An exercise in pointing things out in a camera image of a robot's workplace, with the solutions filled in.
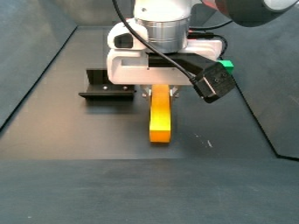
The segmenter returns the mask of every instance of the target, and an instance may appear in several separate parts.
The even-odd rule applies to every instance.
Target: black cable
[[[230,42],[226,40],[225,37],[222,37],[222,36],[218,35],[218,34],[215,34],[214,37],[215,37],[215,38],[219,38],[219,39],[223,41],[223,44],[225,44],[223,49],[222,49],[221,54],[219,54],[219,57],[222,58],[222,56],[225,55],[225,53],[226,53],[226,51],[227,51],[227,49],[229,49]]]
[[[189,34],[189,39],[214,39],[214,38],[219,38],[223,42],[223,48],[219,55],[219,57],[222,58],[230,46],[230,43],[223,36],[221,36],[219,34],[214,34],[213,32],[198,32],[198,31],[191,31]]]
[[[219,29],[221,27],[231,24],[234,21],[230,20],[229,22],[226,22],[225,24],[219,24],[219,25],[215,25],[215,26],[210,26],[210,27],[199,27],[199,26],[191,26],[190,27],[190,30],[191,31],[195,31],[195,32],[203,32],[203,31],[210,31],[210,30],[217,30]]]
[[[174,66],[183,72],[183,74],[187,76],[187,78],[190,79],[191,81],[191,84],[193,85],[197,85],[195,83],[195,78],[194,76],[190,74],[190,72],[174,61],[171,60],[159,50],[155,49],[155,47],[146,42],[146,40],[139,36],[139,34],[137,33],[137,31],[133,29],[133,27],[130,26],[122,12],[121,12],[121,9],[118,7],[118,0],[113,0],[114,2],[114,5],[115,5],[115,9],[117,9],[117,14],[122,20],[122,22],[125,23],[126,25],[126,28],[130,30],[130,32],[133,33],[133,35],[138,38],[138,40],[147,46],[147,48],[155,52],[163,59],[166,59],[170,63],[174,64]]]

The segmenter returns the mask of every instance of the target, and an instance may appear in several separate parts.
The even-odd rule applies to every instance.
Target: orange wooden block
[[[170,86],[153,85],[150,139],[153,143],[171,142]]]

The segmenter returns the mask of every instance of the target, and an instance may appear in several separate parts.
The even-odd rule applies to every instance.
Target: green connector
[[[219,60],[219,63],[226,67],[230,74],[233,74],[234,71],[234,64],[230,60]]]

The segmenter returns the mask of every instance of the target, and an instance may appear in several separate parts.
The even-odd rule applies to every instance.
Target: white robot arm
[[[115,84],[142,86],[151,102],[151,142],[170,143],[170,99],[181,86],[193,85],[209,103],[235,87],[230,70],[218,61],[222,42],[209,33],[190,33],[193,6],[203,3],[251,27],[280,17],[298,0],[135,0],[135,17],[129,20],[113,1],[123,23],[107,37],[107,75]]]

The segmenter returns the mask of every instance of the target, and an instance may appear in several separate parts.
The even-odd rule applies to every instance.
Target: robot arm
[[[117,1],[114,0],[114,4],[123,23],[109,34],[110,80],[117,84],[141,85],[183,86],[190,83],[206,102],[214,102],[229,93],[235,82],[225,66],[217,61],[221,56],[221,43],[214,40],[187,39],[193,6],[205,3],[235,23],[250,27],[274,20],[298,2],[135,0],[135,17],[126,21]]]
[[[202,0],[233,21],[247,27],[259,26],[278,18],[298,0]]]

